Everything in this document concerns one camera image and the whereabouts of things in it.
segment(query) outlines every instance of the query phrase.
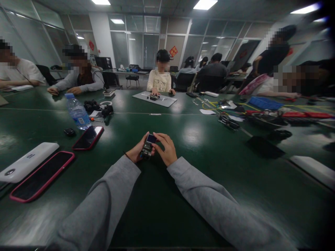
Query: red phone case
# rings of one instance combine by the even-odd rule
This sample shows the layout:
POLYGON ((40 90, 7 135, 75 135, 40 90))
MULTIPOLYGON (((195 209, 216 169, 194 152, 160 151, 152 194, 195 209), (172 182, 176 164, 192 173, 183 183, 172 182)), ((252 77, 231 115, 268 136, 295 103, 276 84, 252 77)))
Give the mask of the red phone case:
POLYGON ((74 151, 88 151, 88 150, 90 150, 90 149, 94 146, 95 142, 98 140, 98 138, 100 137, 100 135, 103 133, 104 130, 105 130, 105 129, 102 127, 102 130, 101 130, 101 131, 99 132, 99 134, 95 137, 94 141, 92 142, 92 144, 90 145, 89 148, 85 148, 85 149, 73 148, 73 147, 77 144, 77 142, 78 142, 78 141, 85 135, 85 133, 86 133, 86 131, 85 131, 84 134, 77 140, 77 142, 74 143, 74 145, 72 146, 72 150, 74 150, 74 151))
POLYGON ((15 201, 18 201, 18 202, 21 202, 21 203, 27 203, 27 202, 30 202, 32 200, 34 200, 35 198, 37 198, 40 193, 42 193, 48 186, 49 184, 60 174, 60 172, 74 159, 75 155, 74 153, 71 153, 71 152, 66 152, 66 151, 60 151, 58 153, 56 153, 54 156, 52 156, 47 162, 45 162, 42 166, 40 166, 37 170, 35 170, 35 172, 33 172, 31 175, 29 175, 28 178, 26 178, 24 181, 22 181, 20 183, 20 185, 18 185, 9 195, 9 198, 12 199, 12 200, 15 200, 15 201), (13 193, 16 189, 18 189, 18 187, 20 187, 27 179, 29 179, 31 176, 34 175, 34 173, 36 173, 40 168, 42 168, 46 163, 48 163, 53 157, 55 157, 58 153, 60 152, 65 152, 65 153, 69 153, 69 154, 72 154, 72 157, 43 185, 43 187, 41 187, 40 190, 38 190, 32 197, 30 197, 29 199, 27 200, 23 200, 23 199, 20 199, 18 197, 15 197, 13 196, 13 193))

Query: plastic bottle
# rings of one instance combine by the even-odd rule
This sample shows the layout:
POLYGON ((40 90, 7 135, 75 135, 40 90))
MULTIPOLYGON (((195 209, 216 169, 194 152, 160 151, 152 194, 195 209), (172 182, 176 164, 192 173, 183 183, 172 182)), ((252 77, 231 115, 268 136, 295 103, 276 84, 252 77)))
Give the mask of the plastic bottle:
POLYGON ((67 93, 65 96, 67 98, 67 110, 74 122, 76 122, 76 126, 80 130, 89 128, 92 124, 83 105, 74 97, 73 93, 67 93))

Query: black t-shirt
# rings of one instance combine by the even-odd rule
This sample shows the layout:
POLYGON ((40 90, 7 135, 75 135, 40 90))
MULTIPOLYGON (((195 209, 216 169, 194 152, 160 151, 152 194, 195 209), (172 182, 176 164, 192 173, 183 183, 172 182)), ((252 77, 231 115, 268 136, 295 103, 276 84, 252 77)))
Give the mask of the black t-shirt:
POLYGON ((259 74, 269 74, 274 70, 274 66, 279 65, 289 53, 290 46, 288 44, 277 44, 263 51, 260 56, 263 58, 258 64, 259 74))

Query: blue plastic box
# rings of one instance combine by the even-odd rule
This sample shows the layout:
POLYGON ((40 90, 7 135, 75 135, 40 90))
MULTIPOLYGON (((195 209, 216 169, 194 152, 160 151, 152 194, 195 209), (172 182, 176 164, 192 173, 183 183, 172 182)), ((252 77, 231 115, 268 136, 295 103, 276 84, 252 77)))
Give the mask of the blue plastic box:
POLYGON ((284 105, 276 101, 273 101, 271 99, 261 98, 261 97, 251 97, 249 103, 259 108, 269 109, 269 110, 278 110, 284 105))

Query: gray hoodie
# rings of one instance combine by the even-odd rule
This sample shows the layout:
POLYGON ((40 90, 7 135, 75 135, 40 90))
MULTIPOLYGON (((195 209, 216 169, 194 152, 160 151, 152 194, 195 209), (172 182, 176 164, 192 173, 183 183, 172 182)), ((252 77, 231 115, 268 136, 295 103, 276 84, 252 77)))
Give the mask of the gray hoodie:
MULTIPOLYGON (((104 82, 103 82, 104 78, 102 76, 102 72, 95 67, 92 67, 91 72, 94 83, 79 86, 82 92, 97 91, 104 88, 104 82)), ((64 78, 63 80, 59 81, 57 84, 51 87, 56 87, 59 91, 76 87, 78 76, 79 73, 73 70, 66 76, 66 78, 64 78)))
MULTIPOLYGON (((220 184, 183 157, 167 168, 187 202, 238 250, 297 250, 276 228, 242 208, 220 184)), ((141 174, 121 157, 62 223, 47 250, 107 250, 141 174)))

